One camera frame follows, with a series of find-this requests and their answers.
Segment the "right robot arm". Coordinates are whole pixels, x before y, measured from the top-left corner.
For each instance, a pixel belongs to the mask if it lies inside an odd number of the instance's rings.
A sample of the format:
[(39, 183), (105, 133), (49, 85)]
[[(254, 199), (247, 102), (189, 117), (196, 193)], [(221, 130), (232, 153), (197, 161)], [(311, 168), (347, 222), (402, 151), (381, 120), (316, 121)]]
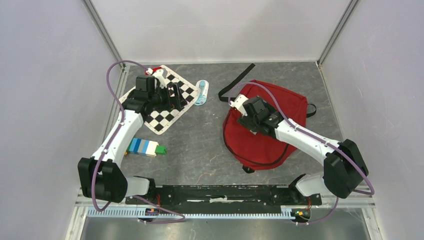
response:
[(240, 112), (237, 120), (253, 134), (260, 134), (289, 144), (321, 164), (322, 170), (304, 174), (294, 180), (289, 199), (302, 204), (314, 194), (346, 199), (368, 176), (369, 171), (355, 142), (326, 138), (283, 117), (271, 104), (256, 96), (240, 94), (229, 105)]

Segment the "light blue pamphlet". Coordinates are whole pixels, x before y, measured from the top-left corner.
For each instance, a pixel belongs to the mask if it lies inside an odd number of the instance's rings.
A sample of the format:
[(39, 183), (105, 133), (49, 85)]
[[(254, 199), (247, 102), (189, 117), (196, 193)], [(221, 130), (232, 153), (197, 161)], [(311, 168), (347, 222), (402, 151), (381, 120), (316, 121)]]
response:
[(202, 80), (199, 80), (195, 86), (199, 88), (199, 96), (197, 100), (195, 101), (194, 105), (202, 106), (207, 101), (208, 91), (209, 91), (209, 82), (202, 79)]

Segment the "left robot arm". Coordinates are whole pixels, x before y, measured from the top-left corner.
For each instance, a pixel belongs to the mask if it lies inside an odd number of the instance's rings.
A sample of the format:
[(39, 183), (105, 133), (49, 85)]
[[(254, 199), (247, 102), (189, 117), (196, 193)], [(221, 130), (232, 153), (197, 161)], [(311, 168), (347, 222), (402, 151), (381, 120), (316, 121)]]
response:
[(149, 150), (149, 142), (134, 139), (144, 125), (162, 112), (178, 114), (188, 108), (194, 97), (182, 81), (174, 76), (141, 75), (135, 87), (120, 103), (117, 121), (91, 157), (83, 157), (77, 165), (82, 194), (86, 198), (119, 203), (137, 195), (145, 204), (153, 203), (157, 190), (146, 177), (126, 177), (120, 166), (125, 152), (134, 147)]

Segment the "red backpack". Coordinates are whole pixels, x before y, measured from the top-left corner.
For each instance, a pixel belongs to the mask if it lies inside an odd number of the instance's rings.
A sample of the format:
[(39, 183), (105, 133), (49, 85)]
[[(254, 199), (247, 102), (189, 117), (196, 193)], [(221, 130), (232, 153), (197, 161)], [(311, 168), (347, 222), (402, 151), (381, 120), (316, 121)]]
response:
[(247, 174), (279, 167), (296, 148), (276, 139), (275, 129), (283, 120), (278, 109), (304, 127), (316, 114), (316, 105), (301, 94), (255, 79), (239, 93), (253, 99), (253, 109), (245, 116), (230, 108), (222, 124), (225, 146)]

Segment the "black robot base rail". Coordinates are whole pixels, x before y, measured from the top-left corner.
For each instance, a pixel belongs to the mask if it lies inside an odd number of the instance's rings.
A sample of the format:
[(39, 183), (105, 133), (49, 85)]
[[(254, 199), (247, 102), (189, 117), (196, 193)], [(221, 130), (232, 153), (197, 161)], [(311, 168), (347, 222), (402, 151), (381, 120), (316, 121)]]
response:
[(278, 214), (282, 206), (321, 206), (321, 195), (303, 196), (291, 185), (157, 185), (150, 180), (146, 200), (188, 214)]

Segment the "black white chess mat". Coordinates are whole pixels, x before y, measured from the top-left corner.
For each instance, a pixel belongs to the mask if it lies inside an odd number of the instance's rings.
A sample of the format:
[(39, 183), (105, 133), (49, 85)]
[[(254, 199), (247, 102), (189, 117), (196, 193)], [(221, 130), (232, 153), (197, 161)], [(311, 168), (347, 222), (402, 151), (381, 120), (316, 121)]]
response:
[(125, 93), (119, 101), (125, 110), (131, 110), (139, 113), (142, 116), (143, 124), (157, 135), (163, 134), (169, 127), (175, 123), (189, 108), (191, 108), (197, 100), (200, 90), (194, 84), (188, 82), (185, 78), (177, 74), (166, 65), (161, 65), (164, 70), (167, 70), (165, 82), (170, 97), (174, 96), (173, 84), (179, 81), (183, 83), (181, 91), (183, 97), (187, 101), (187, 105), (181, 109), (172, 109), (164, 111), (152, 111), (151, 97), (157, 88), (160, 88), (160, 82), (152, 75), (139, 75), (135, 79), (135, 87)]

